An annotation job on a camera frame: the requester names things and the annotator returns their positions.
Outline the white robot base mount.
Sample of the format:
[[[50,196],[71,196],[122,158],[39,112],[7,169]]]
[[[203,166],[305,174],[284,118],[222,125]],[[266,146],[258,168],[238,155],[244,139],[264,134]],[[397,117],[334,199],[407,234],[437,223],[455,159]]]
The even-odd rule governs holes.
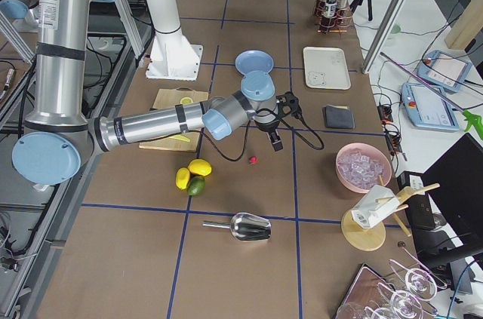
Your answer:
[[[203,47],[184,36],[176,0],[146,0],[155,38],[146,77],[194,81],[198,77]]]

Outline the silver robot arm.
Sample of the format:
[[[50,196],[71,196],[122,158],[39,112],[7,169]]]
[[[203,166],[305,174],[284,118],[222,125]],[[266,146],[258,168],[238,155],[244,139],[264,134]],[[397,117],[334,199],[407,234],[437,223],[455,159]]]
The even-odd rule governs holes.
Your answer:
[[[38,31],[38,0],[1,0],[1,12],[18,32]]]
[[[35,103],[21,119],[24,133],[11,153],[14,169],[31,183],[54,186],[74,177],[91,158],[119,146],[204,133],[215,143],[250,123],[264,131],[274,150],[277,128],[288,115],[300,117],[293,93],[279,95],[269,73],[246,73],[238,90],[161,109],[129,90],[119,114],[86,118],[82,112],[88,19],[93,0],[40,0],[34,66]]]

